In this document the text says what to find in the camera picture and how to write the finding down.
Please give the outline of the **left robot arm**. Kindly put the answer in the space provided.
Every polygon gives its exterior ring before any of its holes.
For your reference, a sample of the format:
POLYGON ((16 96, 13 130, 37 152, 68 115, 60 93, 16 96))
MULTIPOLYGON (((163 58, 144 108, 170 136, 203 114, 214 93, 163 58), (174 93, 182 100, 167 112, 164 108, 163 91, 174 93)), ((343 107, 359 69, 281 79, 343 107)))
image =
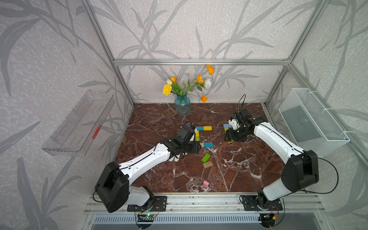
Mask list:
POLYGON ((139 211, 150 210, 155 196, 147 187, 132 184, 148 170, 164 162, 178 162, 187 154, 198 154, 201 150, 196 140, 194 125, 182 126, 171 138, 164 138, 152 149, 124 163, 107 164, 94 188, 107 212, 113 213, 123 205, 133 206, 139 211))

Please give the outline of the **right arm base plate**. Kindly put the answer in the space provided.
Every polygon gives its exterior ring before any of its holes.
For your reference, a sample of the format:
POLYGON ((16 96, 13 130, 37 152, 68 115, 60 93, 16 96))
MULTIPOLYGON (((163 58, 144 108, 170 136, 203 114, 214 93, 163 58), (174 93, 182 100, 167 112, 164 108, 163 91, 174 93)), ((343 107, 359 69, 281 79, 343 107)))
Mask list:
POLYGON ((269 201, 260 195, 240 195, 240 203, 245 211, 282 211, 283 206, 280 199, 269 201))

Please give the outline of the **dark wood block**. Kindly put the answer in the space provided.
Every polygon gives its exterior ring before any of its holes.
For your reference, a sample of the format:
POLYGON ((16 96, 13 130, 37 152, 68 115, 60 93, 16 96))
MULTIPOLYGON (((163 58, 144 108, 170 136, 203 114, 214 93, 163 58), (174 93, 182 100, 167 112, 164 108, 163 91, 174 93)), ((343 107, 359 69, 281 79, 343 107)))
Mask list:
POLYGON ((208 161, 206 163, 203 163, 203 168, 204 169, 211 168, 212 166, 213 166, 213 163, 211 161, 208 161))

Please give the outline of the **dark green block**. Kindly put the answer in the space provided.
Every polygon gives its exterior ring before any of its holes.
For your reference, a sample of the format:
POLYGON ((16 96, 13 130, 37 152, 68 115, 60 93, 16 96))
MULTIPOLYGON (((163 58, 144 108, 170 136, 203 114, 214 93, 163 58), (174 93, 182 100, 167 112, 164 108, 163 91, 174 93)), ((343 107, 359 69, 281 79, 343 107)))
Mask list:
POLYGON ((207 153, 202 159, 201 159, 201 161, 203 162, 203 163, 206 163, 208 160, 210 159, 210 155, 207 153))

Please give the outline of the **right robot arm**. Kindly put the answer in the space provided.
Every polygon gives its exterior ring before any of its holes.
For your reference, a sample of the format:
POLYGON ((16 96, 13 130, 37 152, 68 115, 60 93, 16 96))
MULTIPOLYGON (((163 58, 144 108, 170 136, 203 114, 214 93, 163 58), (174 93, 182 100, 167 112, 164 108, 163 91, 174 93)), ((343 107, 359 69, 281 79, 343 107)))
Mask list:
POLYGON ((230 127, 225 131, 225 141, 245 142, 252 136, 258 137, 285 164, 280 178, 258 191, 255 203, 260 209, 267 210, 279 198, 319 181, 317 154, 287 140, 262 116, 252 117, 247 109, 241 109, 231 116, 228 123, 230 127))

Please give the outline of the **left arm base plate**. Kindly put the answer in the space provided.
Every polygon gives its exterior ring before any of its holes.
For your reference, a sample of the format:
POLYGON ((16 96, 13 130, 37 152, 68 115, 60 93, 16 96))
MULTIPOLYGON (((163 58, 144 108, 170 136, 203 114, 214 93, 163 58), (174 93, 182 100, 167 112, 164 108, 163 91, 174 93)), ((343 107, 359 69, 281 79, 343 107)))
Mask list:
POLYGON ((127 211, 128 212, 166 211, 167 198, 168 198, 167 196, 162 195, 155 196, 154 198, 150 198, 143 206, 128 205, 127 211))

